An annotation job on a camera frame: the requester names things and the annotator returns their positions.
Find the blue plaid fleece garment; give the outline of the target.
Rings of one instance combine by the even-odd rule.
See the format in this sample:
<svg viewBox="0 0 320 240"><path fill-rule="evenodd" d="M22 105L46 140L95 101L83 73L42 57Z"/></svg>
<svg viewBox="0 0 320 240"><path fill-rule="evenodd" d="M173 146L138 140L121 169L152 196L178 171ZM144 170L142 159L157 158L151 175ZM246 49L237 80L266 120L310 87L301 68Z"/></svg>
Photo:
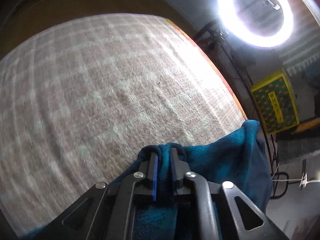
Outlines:
<svg viewBox="0 0 320 240"><path fill-rule="evenodd" d="M112 184L97 184L30 239L276 239L265 210L272 182L259 124L248 120L209 145L146 146ZM175 196L170 156L196 173L191 194ZM156 201L137 194L141 162L158 155Z"/></svg>

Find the black metal rack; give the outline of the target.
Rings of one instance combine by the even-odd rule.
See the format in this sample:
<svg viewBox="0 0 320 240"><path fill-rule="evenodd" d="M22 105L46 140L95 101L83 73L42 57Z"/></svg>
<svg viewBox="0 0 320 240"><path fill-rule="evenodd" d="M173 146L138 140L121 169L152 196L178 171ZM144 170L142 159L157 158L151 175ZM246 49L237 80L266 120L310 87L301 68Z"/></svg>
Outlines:
<svg viewBox="0 0 320 240"><path fill-rule="evenodd" d="M211 20L193 37L196 44L217 66L240 102L240 106L249 119L262 123L262 117L253 101L250 88L253 83L246 70L248 63L255 63L246 45L240 49L232 48L229 33L223 29L219 20Z"/></svg>

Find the yellow green patterned box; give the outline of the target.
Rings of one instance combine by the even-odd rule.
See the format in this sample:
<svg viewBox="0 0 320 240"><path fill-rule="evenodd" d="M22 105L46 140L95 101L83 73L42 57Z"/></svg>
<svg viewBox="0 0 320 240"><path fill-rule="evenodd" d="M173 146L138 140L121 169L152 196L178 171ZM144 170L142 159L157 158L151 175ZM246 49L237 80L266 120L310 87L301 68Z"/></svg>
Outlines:
<svg viewBox="0 0 320 240"><path fill-rule="evenodd" d="M251 94L268 134L299 125L293 89L285 69L264 78L251 88Z"/></svg>

